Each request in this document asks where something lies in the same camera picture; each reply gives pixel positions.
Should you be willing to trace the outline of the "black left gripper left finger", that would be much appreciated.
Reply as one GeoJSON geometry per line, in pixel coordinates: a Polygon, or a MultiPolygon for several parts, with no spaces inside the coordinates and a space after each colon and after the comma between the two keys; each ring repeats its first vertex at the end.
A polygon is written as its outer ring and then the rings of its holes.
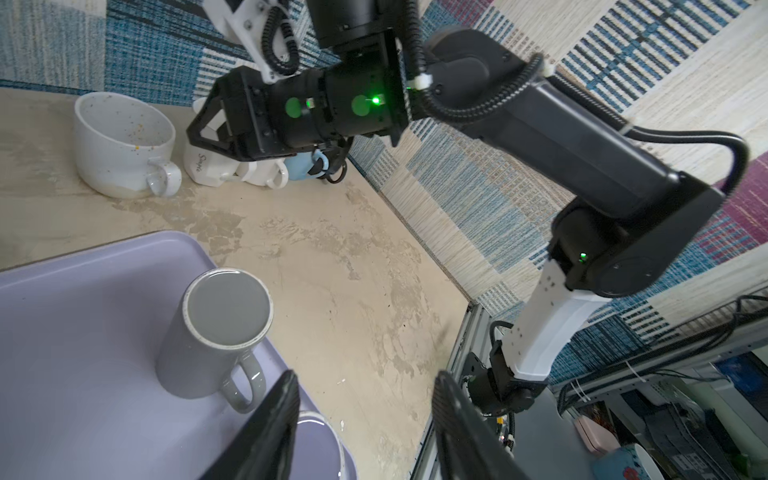
{"type": "Polygon", "coordinates": [[[299,411],[298,376],[294,371],[287,370],[202,477],[287,479],[291,471],[299,411]]]}

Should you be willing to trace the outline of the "purple ceramic mug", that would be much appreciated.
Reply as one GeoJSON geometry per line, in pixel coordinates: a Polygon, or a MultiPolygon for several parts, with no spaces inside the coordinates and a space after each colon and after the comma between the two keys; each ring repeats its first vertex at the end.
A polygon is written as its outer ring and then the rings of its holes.
{"type": "Polygon", "coordinates": [[[321,414],[301,411],[289,479],[335,480],[347,477],[344,451],[333,428],[321,414]]]}

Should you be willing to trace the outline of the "cream speckled mug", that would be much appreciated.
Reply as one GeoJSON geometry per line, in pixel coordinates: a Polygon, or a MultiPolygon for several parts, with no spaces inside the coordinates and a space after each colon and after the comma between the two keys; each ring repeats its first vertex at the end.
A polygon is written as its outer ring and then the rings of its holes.
{"type": "Polygon", "coordinates": [[[155,107],[123,94],[91,92],[74,104],[74,161],[89,187],[111,198],[174,196],[176,129],[155,107]]]}

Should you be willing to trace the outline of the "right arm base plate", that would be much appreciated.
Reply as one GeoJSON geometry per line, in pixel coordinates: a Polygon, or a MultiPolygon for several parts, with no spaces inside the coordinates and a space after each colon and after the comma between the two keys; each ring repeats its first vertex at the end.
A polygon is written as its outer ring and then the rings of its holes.
{"type": "Polygon", "coordinates": [[[475,353],[466,356],[461,378],[467,396],[482,416],[500,417],[514,413],[510,400],[504,399],[493,370],[486,367],[475,353]]]}

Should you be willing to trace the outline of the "white patterned mug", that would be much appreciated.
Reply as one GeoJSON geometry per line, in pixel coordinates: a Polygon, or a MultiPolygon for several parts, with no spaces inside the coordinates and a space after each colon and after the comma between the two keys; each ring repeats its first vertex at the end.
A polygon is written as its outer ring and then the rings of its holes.
{"type": "MultiPolygon", "coordinates": [[[[205,97],[194,100],[192,108],[198,114],[206,102],[205,97]]],[[[226,122],[223,111],[219,111],[213,120],[203,128],[201,135],[207,140],[218,140],[217,129],[226,122]]],[[[238,174],[240,163],[218,153],[191,145],[184,146],[184,167],[190,178],[199,185],[220,187],[225,182],[241,181],[238,174]]]]}

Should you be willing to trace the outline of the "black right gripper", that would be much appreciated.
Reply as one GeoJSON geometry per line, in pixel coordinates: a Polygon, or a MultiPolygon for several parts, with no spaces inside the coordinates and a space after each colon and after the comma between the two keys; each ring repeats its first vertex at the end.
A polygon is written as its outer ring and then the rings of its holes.
{"type": "Polygon", "coordinates": [[[246,66],[219,77],[208,96],[192,102],[189,143],[241,162],[286,157],[288,147],[269,118],[266,87],[261,74],[246,66]]]}

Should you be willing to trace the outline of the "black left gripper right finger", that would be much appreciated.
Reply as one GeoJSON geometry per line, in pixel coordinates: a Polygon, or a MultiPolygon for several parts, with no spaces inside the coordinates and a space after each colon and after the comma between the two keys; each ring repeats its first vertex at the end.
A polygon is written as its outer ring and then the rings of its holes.
{"type": "Polygon", "coordinates": [[[528,480],[445,370],[434,381],[431,413],[444,479],[528,480]]]}

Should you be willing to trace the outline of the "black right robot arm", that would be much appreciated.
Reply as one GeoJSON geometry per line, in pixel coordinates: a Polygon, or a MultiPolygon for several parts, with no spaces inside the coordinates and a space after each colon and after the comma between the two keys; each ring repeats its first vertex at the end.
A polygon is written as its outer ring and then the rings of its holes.
{"type": "Polygon", "coordinates": [[[529,408],[556,357],[607,301],[653,284],[740,183],[747,143],[721,131],[634,126],[536,53],[480,31],[424,39],[414,1],[312,1],[318,43],[339,57],[302,69],[283,1],[207,1],[214,27],[254,60],[217,78],[188,126],[191,145],[242,163],[357,136],[397,143],[430,118],[568,190],[539,282],[490,363],[470,376],[486,416],[529,408]]]}

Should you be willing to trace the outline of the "grey ceramic mug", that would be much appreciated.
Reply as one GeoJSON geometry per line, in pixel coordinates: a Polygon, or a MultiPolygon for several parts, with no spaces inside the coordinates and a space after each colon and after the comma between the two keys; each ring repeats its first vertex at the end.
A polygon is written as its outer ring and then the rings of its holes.
{"type": "Polygon", "coordinates": [[[274,319],[266,285],[235,268],[215,268],[184,291],[155,363],[160,385],[187,400],[219,393],[236,412],[255,410],[266,380],[254,348],[274,319]]]}

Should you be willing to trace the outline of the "light blue mug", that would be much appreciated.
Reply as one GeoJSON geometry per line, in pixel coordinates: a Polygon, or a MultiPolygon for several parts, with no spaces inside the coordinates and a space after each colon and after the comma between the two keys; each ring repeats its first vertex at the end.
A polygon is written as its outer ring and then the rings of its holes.
{"type": "Polygon", "coordinates": [[[319,150],[298,153],[286,158],[284,164],[290,181],[323,177],[330,166],[327,156],[319,150]]]}

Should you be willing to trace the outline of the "black ceramic mug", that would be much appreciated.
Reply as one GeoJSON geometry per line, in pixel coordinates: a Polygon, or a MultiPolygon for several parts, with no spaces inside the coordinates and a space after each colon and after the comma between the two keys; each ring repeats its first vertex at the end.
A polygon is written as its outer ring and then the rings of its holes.
{"type": "Polygon", "coordinates": [[[339,157],[333,160],[329,164],[329,169],[322,176],[322,179],[329,184],[333,184],[333,185],[339,184],[345,179],[347,172],[348,172],[347,159],[345,157],[339,157]]]}

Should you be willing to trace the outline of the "white ceramic mug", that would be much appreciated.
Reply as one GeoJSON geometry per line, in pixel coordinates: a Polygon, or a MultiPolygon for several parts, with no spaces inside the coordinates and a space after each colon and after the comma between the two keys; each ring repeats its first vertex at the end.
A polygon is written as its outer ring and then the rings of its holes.
{"type": "Polygon", "coordinates": [[[235,173],[246,183],[273,190],[284,188],[290,179],[284,158],[241,162],[235,173]]]}

